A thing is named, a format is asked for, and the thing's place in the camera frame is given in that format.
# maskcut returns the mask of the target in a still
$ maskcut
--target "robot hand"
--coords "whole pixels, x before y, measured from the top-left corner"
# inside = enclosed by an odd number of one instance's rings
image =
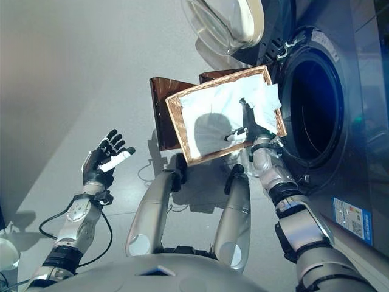
[[[97,182],[103,184],[106,189],[111,186],[115,166],[135,153],[133,147],[124,147],[125,141],[122,137],[113,129],[95,150],[89,152],[81,168],[84,185]]]
[[[254,110],[250,105],[242,98],[239,103],[242,105],[243,110],[243,126],[232,133],[224,137],[225,141],[237,140],[238,136],[246,134],[246,141],[254,142],[258,137],[269,137],[273,139],[275,134],[262,126],[259,126],[255,122]]]

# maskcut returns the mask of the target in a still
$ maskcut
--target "wicker basket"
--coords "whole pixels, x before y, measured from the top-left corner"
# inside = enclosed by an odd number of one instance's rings
[[[250,69],[240,71],[237,73],[233,73],[230,75],[226,75],[224,77],[217,78],[217,79],[214,79],[214,80],[209,81],[209,82],[205,82],[203,84],[194,86],[192,88],[188,88],[186,90],[180,91],[179,93],[173,94],[172,96],[170,96],[166,99],[169,114],[170,114],[171,120],[173,122],[173,126],[174,126],[174,129],[176,131],[178,141],[180,142],[182,151],[184,153],[185,160],[187,161],[187,164],[189,166],[200,164],[204,161],[208,161],[211,159],[215,159],[215,158],[227,155],[227,154],[234,152],[236,150],[251,146],[252,143],[244,142],[244,143],[236,144],[228,149],[224,149],[224,150],[220,150],[220,151],[217,151],[214,153],[210,153],[210,154],[201,156],[199,158],[192,158],[190,155],[190,151],[189,151],[189,145],[188,145],[188,139],[187,139],[187,135],[186,135],[185,124],[184,124],[184,120],[182,118],[182,105],[180,102],[180,98],[183,96],[186,96],[189,93],[197,91],[197,90],[218,86],[218,85],[220,85],[222,83],[226,83],[226,82],[234,82],[237,79],[240,79],[242,77],[248,77],[248,76],[257,75],[257,74],[262,74],[264,77],[264,80],[267,82],[268,85],[272,84],[272,80],[270,79],[270,75],[269,75],[269,71],[267,70],[267,67],[266,66],[258,66],[258,67],[250,68]],[[277,130],[278,130],[277,135],[280,137],[286,136],[286,129],[285,129],[285,125],[284,125],[284,121],[283,121],[280,109],[277,109],[275,111],[275,116],[276,116],[276,120],[277,120]]]

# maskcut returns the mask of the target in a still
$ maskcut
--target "gray floor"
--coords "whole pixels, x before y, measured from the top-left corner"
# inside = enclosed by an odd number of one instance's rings
[[[13,229],[9,237],[21,251],[18,270],[7,275],[24,280],[43,261],[52,240],[39,235],[39,223],[80,190],[81,163],[111,128],[123,133],[136,154],[115,170],[114,204],[105,208],[114,241],[93,265],[121,259],[140,199],[174,154],[149,147],[155,125],[148,79],[197,83],[199,73],[211,70],[195,50],[180,1],[1,0],[0,5],[0,204]],[[174,210],[190,207],[168,214],[163,243],[208,249],[226,199],[225,173],[200,165],[189,175],[171,203]],[[250,188],[252,243],[244,273],[271,291],[294,291],[294,265],[283,258],[275,237],[273,207],[254,178]],[[62,222],[54,220],[47,230],[56,233]],[[100,220],[84,259],[107,244]]]

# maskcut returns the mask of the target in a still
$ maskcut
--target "robotic finger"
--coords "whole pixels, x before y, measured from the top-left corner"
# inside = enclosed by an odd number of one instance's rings
[[[114,147],[115,150],[119,150],[120,147],[122,147],[126,142],[124,140],[121,140],[116,146]]]
[[[117,130],[113,129],[111,130],[107,136],[104,137],[104,139],[101,141],[100,145],[103,143],[103,141],[110,141],[115,135],[117,134]]]
[[[135,149],[134,147],[129,147],[127,149],[123,148],[119,152],[120,153],[118,155],[111,156],[110,158],[104,160],[98,169],[100,169],[102,172],[110,171],[124,160],[129,158],[131,155],[133,155],[135,153]]]
[[[116,143],[118,143],[122,138],[123,136],[121,134],[115,136],[115,138],[113,138],[111,141],[111,146],[114,147]]]

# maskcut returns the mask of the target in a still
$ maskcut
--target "laundry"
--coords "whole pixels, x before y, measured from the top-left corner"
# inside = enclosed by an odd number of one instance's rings
[[[277,84],[268,85],[261,74],[198,90],[180,98],[192,158],[230,148],[246,139],[243,133],[232,141],[224,140],[243,125],[239,102],[242,98],[253,108],[258,125],[277,132],[274,111],[281,107]]]

